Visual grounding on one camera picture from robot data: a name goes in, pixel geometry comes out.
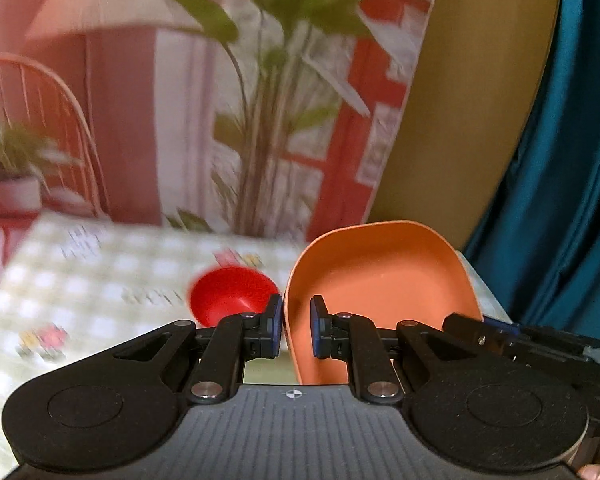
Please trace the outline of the red bowl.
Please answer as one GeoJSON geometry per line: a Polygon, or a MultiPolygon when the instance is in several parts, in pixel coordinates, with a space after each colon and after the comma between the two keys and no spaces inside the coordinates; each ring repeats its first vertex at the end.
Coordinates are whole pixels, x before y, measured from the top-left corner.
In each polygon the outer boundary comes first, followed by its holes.
{"type": "Polygon", "coordinates": [[[277,285],[246,266],[217,266],[189,285],[187,305],[201,326],[214,327],[222,318],[245,312],[262,313],[277,285]]]}

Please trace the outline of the orange square plate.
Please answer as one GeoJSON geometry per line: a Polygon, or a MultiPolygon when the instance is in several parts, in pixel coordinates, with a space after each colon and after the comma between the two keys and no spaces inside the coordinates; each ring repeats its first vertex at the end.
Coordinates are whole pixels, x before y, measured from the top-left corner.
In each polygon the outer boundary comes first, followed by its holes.
{"type": "Polygon", "coordinates": [[[328,232],[302,252],[285,292],[288,348],[302,385],[347,381],[346,364],[313,355],[315,295],[323,297],[329,313],[363,315],[379,328],[414,320],[440,330],[451,313],[482,319],[460,256],[428,226],[387,221],[328,232]]]}

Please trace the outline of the teal curtain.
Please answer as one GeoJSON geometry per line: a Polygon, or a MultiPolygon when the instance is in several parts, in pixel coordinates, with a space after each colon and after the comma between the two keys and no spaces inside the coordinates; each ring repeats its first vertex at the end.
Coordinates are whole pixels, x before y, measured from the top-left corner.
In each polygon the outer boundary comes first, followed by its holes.
{"type": "Polygon", "coordinates": [[[464,254],[513,321],[600,339],[600,0],[560,0],[531,113],[464,254]]]}

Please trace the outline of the checkered bunny tablecloth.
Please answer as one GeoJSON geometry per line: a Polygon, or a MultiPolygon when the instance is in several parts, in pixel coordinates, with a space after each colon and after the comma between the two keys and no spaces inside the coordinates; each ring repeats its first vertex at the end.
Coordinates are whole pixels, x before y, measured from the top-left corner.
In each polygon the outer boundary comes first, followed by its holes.
{"type": "Polygon", "coordinates": [[[0,271],[0,479],[16,464],[1,411],[21,384],[187,318],[190,283],[219,263],[284,288],[303,247],[43,214],[0,271]]]}

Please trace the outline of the printed room backdrop cloth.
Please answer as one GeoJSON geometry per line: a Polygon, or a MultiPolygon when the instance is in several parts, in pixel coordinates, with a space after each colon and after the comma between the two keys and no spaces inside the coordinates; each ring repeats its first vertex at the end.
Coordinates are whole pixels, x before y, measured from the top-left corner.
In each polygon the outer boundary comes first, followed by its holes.
{"type": "Polygon", "coordinates": [[[434,0],[0,0],[0,272],[44,211],[313,240],[367,220],[434,0]]]}

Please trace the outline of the wooden board panel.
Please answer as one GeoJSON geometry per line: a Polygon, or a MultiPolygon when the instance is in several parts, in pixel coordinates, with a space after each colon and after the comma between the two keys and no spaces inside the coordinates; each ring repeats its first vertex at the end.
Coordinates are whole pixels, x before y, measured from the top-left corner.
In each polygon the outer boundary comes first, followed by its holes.
{"type": "Polygon", "coordinates": [[[558,0],[436,0],[370,220],[465,245],[529,116],[558,0]]]}

